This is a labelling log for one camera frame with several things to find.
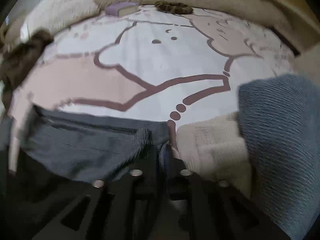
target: metal screw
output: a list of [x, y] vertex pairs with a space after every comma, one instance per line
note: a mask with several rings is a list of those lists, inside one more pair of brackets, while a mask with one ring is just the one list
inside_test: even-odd
[[181, 174], [182, 176], [190, 176], [190, 175], [192, 174], [192, 172], [189, 171], [189, 170], [181, 170], [181, 171], [180, 171], [180, 174]]
[[229, 183], [226, 180], [219, 180], [218, 185], [220, 187], [229, 187]]
[[130, 171], [131, 176], [139, 177], [143, 174], [142, 170], [131, 170]]
[[104, 182], [103, 180], [97, 179], [96, 181], [92, 182], [92, 186], [94, 187], [103, 187]]

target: pillow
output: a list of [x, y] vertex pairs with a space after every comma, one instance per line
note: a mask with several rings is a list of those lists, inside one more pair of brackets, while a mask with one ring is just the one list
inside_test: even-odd
[[39, 28], [51, 35], [83, 19], [95, 16], [99, 7], [93, 0], [43, 0], [27, 16], [20, 37], [26, 41]]

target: blue textured fabric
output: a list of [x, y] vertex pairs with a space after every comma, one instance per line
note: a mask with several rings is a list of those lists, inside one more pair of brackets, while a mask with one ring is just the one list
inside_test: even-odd
[[252, 200], [301, 240], [319, 214], [320, 88], [291, 74], [244, 84], [238, 121], [257, 171]]

